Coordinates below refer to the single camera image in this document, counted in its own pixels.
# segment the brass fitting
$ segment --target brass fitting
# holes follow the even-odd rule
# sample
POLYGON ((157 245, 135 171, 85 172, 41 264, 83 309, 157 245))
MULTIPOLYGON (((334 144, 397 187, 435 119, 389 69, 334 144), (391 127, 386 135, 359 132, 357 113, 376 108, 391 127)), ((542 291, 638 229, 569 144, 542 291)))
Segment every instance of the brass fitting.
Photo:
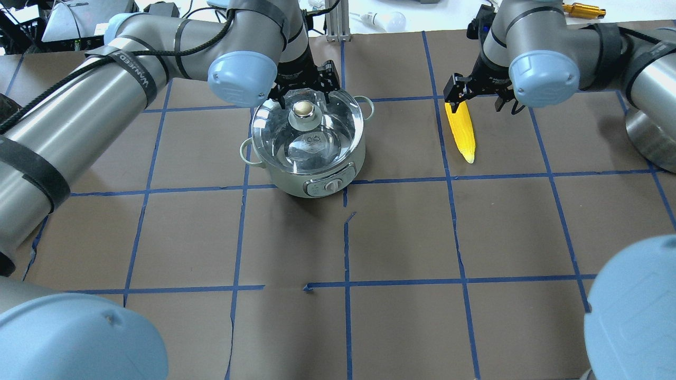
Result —
POLYGON ((571 17, 587 18, 590 20, 594 18, 603 18, 606 15, 605 9, 600 9, 595 5, 586 5, 582 3, 573 3, 572 5, 564 4, 563 10, 568 12, 571 17))

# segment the white handle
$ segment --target white handle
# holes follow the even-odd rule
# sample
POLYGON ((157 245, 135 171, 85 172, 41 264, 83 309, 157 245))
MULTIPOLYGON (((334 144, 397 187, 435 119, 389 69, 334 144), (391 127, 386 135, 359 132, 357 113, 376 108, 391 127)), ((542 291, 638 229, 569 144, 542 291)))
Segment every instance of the white handle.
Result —
MULTIPOLYGON (((266 165, 265 165, 265 162, 263 162, 263 161, 261 161, 261 162, 251 162, 251 161, 247 160, 247 153, 246 153, 247 147, 248 147, 249 145, 251 145, 251 144, 253 143, 253 141, 254 141, 254 138, 253 138, 253 137, 250 137, 250 138, 244 140, 244 142, 242 143, 242 145, 239 146, 239 157, 240 157, 240 158, 242 159, 242 161, 244 161, 244 163, 247 164, 247 165, 255 166, 256 168, 263 168, 263 169, 265 169, 265 166, 266 166, 266 165)), ((258 156, 258 154, 256 153, 256 150, 255 150, 255 149, 252 149, 251 151, 254 152, 254 153, 258 156)))
POLYGON ((367 118, 364 119, 364 121, 367 122, 367 121, 371 120, 371 118, 373 117, 373 114, 375 114, 375 112, 376 112, 376 106, 373 105, 373 101, 371 99, 363 96, 363 95, 357 95, 357 96, 354 97, 355 100, 357 100, 357 98, 361 98, 361 99, 365 100, 366 103, 368 104, 368 106, 371 107, 371 113, 368 115, 367 118))

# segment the yellow corn cob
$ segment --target yellow corn cob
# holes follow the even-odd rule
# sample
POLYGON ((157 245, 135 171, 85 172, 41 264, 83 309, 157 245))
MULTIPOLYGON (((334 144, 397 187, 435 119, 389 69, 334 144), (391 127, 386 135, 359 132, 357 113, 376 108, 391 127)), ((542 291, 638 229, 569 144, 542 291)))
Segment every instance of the yellow corn cob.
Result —
POLYGON ((451 124, 451 132, 456 141, 456 146, 464 159, 472 164, 474 163, 474 153, 477 149, 477 142, 474 140, 474 128, 472 127, 472 118, 469 116, 466 102, 460 103, 458 110, 454 114, 451 111, 451 105, 444 103, 448 123, 451 124))

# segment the light bulb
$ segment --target light bulb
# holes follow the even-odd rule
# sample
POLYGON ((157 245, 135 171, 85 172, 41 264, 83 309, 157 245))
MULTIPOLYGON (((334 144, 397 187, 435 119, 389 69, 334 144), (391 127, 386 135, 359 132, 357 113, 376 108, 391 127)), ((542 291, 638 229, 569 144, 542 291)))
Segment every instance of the light bulb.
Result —
POLYGON ((362 14, 361 19, 364 23, 370 23, 383 29, 385 32, 397 33, 406 30, 406 16, 401 12, 362 14))

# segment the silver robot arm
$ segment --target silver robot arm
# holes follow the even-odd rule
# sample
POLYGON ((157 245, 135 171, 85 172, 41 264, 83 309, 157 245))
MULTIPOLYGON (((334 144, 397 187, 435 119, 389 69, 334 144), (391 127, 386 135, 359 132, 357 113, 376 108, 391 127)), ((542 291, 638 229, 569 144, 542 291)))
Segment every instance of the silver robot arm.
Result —
POLYGON ((538 0, 504 0, 495 15, 483 6, 472 25, 481 54, 470 76, 456 73, 444 89, 454 110, 482 94, 497 93, 499 111, 513 99, 544 107, 578 90, 618 89, 650 119, 676 130, 676 29, 572 29, 560 1, 538 0))
POLYGON ((338 83, 332 62, 314 65, 296 0, 232 0, 225 27, 117 15, 105 42, 71 80, 0 125, 0 275, 14 271, 16 248, 171 78, 206 80, 243 107, 338 83))

